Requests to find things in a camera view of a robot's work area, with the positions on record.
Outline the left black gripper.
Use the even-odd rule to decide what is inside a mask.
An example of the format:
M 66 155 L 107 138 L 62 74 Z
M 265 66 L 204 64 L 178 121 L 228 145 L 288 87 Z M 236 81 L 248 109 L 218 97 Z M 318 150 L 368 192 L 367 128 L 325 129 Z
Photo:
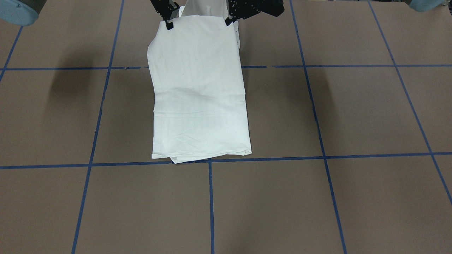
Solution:
M 226 26 L 239 19 L 248 19 L 259 13 L 266 13 L 274 17 L 284 13 L 282 0 L 228 0 L 228 17 Z

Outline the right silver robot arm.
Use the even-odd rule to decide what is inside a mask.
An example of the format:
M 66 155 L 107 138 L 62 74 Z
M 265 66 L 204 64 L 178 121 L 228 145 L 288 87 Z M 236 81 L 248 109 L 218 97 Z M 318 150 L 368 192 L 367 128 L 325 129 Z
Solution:
M 1 0 L 0 17 L 19 26 L 30 26 L 36 22 L 46 0 Z M 155 11 L 162 17 L 168 30 L 173 29 L 172 20 L 179 15 L 180 6 L 173 0 L 151 0 Z

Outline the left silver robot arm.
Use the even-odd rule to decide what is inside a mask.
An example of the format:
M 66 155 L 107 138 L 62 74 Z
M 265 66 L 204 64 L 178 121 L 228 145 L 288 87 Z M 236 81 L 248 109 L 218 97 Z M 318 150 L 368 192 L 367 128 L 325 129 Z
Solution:
M 386 2 L 402 2 L 417 12 L 425 12 L 446 3 L 446 0 L 386 0 Z M 248 19 L 261 12 L 278 17 L 285 11 L 283 0 L 227 0 L 226 7 L 227 26 L 239 19 Z

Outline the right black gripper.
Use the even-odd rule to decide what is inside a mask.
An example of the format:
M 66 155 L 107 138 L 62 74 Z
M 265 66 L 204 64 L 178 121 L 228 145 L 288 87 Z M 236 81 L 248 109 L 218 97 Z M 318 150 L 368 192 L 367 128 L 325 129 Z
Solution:
M 167 30 L 174 28 L 174 24 L 171 20 L 175 19 L 179 15 L 180 5 L 174 0 L 150 0 L 155 11 L 165 21 Z

